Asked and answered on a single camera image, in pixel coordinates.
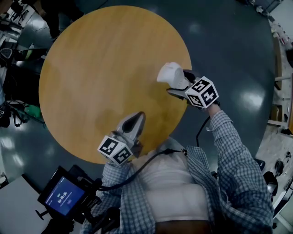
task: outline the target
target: person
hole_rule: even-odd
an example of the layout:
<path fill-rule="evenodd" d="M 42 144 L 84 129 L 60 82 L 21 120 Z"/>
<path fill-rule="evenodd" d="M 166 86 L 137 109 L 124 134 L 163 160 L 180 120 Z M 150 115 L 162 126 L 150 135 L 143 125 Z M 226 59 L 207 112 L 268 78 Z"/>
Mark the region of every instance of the person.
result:
<path fill-rule="evenodd" d="M 120 226 L 110 233 L 272 232 L 274 210 L 258 164 L 224 111 L 216 104 L 207 111 L 218 151 L 218 180 L 211 175 L 201 148 L 187 146 L 186 154 L 183 150 L 159 155 L 131 183 L 97 191 L 102 202 L 92 209 L 93 216 L 110 207 L 120 208 Z M 165 148 L 180 149 L 181 145 L 169 139 L 159 149 L 124 165 L 108 162 L 103 186 L 122 183 Z M 85 220 L 81 234 L 90 230 Z"/>
<path fill-rule="evenodd" d="M 25 0 L 48 24 L 52 39 L 56 39 L 59 34 L 58 13 L 62 12 L 72 21 L 78 20 L 84 15 L 74 3 L 74 0 Z"/>

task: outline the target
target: plaid shirt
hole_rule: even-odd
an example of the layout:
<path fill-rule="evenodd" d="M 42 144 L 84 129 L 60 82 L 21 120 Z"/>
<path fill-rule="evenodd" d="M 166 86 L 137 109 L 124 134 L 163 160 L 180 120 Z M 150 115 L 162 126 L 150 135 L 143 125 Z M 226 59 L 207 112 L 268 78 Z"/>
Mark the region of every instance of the plaid shirt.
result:
<path fill-rule="evenodd" d="M 203 150 L 192 146 L 186 149 L 190 174 L 206 192 L 212 231 L 271 233 L 273 207 L 258 164 L 242 144 L 231 119 L 223 111 L 211 119 L 210 129 L 218 151 L 218 181 L 210 174 Z M 134 172 L 131 163 L 122 166 L 107 163 L 103 171 L 103 185 L 119 184 Z M 155 220 L 139 177 L 120 189 L 97 191 L 97 196 L 102 203 L 92 209 L 93 216 L 109 207 L 119 207 L 121 210 L 120 227 L 109 233 L 155 233 Z M 86 220 L 81 234 L 88 234 L 90 228 Z"/>

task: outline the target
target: screen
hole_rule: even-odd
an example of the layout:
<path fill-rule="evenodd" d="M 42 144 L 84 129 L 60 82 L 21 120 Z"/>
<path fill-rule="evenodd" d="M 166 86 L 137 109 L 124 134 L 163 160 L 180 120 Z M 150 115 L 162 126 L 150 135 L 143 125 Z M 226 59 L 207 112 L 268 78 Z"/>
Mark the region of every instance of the screen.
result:
<path fill-rule="evenodd" d="M 67 215 L 84 193 L 81 188 L 62 177 L 46 200 L 46 204 L 59 213 Z"/>

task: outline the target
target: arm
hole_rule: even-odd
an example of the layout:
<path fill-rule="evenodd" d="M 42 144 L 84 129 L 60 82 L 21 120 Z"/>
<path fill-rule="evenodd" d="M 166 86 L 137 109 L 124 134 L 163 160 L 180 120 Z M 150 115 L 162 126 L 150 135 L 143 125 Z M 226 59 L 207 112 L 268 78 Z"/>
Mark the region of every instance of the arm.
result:
<path fill-rule="evenodd" d="M 103 170 L 103 186 L 112 186 L 122 183 L 126 180 L 130 164 L 117 166 L 113 162 L 107 162 Z M 102 214 L 110 207 L 120 207 L 122 188 L 114 189 L 110 191 L 97 191 L 96 195 L 101 199 L 101 204 L 96 205 L 92 209 L 93 217 Z M 85 220 L 80 233 L 88 234 L 91 229 L 91 224 Z"/>
<path fill-rule="evenodd" d="M 247 225 L 270 229 L 273 207 L 258 164 L 242 144 L 232 120 L 217 105 L 212 104 L 208 111 L 218 151 L 220 189 L 232 207 L 247 216 Z"/>

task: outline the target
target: white undershirt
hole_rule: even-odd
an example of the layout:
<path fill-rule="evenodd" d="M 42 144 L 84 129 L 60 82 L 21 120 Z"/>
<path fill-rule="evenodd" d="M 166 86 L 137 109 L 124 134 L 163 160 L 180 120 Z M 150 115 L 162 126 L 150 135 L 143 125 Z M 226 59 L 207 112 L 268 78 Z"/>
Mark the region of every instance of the white undershirt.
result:
<path fill-rule="evenodd" d="M 138 170 L 153 155 L 150 152 L 132 164 Z M 139 178 L 156 222 L 209 220 L 205 191 L 194 183 L 182 152 L 157 156 Z"/>

